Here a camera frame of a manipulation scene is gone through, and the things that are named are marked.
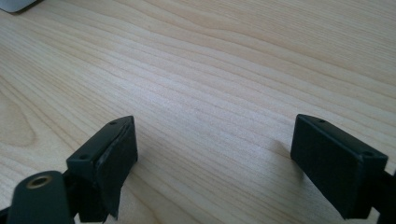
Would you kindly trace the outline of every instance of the metal grommet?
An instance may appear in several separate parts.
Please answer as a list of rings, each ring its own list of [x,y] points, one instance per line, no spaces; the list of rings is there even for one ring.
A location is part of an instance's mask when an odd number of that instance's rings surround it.
[[[52,180],[50,175],[40,175],[27,183],[26,188],[38,189],[47,185]]]

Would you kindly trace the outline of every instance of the mounting hole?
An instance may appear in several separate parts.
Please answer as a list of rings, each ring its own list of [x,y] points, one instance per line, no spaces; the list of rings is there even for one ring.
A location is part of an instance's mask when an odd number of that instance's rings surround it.
[[[52,180],[50,175],[40,175],[27,183],[26,188],[28,189],[38,189],[46,186]]]
[[[374,156],[374,153],[373,152],[369,152],[369,151],[363,151],[361,154],[363,156]]]
[[[88,157],[90,157],[90,156],[87,155],[87,154],[84,154],[84,155],[79,156],[79,159],[80,159],[80,160],[87,160]]]

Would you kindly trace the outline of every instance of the gray object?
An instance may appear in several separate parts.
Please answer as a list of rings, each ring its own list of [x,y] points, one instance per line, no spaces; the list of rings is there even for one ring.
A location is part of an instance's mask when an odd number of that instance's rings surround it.
[[[29,5],[36,0],[0,0],[0,8],[6,12],[16,12]]]

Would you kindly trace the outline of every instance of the light wood surface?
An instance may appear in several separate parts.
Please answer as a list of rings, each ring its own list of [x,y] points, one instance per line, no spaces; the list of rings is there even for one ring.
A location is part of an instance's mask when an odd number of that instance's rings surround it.
[[[396,169],[392,0],[45,0],[0,11],[0,207],[108,121],[139,162],[107,223],[341,219],[290,159],[294,118],[328,120]]]

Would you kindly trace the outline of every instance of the wooden table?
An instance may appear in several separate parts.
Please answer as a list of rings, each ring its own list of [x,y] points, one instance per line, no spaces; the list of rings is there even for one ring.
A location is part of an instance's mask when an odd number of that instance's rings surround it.
[[[139,162],[107,223],[375,223],[341,216],[290,159],[324,118],[396,169],[391,0],[45,0],[0,12],[0,207],[108,121]]]

